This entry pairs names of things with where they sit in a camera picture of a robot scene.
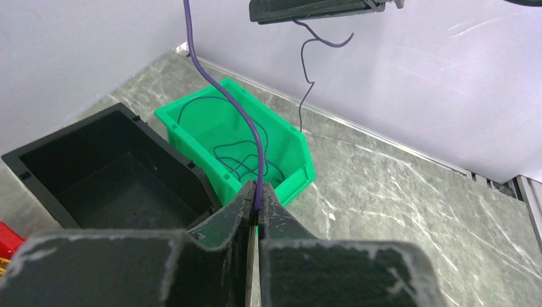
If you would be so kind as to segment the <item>black plastic bin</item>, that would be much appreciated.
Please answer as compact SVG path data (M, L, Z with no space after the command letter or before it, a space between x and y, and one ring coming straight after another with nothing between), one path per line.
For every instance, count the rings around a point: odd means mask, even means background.
M63 228L188 229L221 208L205 173L120 103L2 159Z

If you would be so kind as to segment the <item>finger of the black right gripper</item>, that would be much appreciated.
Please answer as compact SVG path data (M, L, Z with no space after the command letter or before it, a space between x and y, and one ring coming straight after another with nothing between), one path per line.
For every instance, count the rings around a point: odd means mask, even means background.
M305 1L305 0L252 0L249 18L258 24L289 22L294 19L319 19L333 16L382 12L386 1Z

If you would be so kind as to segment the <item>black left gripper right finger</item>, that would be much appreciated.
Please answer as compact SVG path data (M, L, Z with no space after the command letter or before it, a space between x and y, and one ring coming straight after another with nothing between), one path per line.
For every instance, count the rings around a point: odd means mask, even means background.
M263 306L445 306L427 254L411 242L323 240L263 186L258 211Z

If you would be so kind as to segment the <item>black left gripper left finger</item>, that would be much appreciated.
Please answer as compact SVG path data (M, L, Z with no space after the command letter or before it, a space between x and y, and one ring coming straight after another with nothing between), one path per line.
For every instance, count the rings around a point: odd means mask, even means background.
M1 278L1 305L248 306L255 191L190 230L36 234Z

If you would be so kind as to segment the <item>green plastic bin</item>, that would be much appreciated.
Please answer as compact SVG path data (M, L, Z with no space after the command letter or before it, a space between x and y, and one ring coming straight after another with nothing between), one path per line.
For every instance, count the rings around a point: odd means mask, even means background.
M220 81L251 117L265 154L263 180L287 206L316 178L304 135L231 78ZM155 110L169 143L207 175L223 205L256 180L258 150L235 107L208 86Z

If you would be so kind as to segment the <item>red plastic bin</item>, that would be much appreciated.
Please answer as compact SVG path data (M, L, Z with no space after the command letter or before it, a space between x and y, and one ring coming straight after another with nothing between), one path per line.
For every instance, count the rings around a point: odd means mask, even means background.
M25 238L14 232L9 226L0 222L1 258L10 260L25 242Z

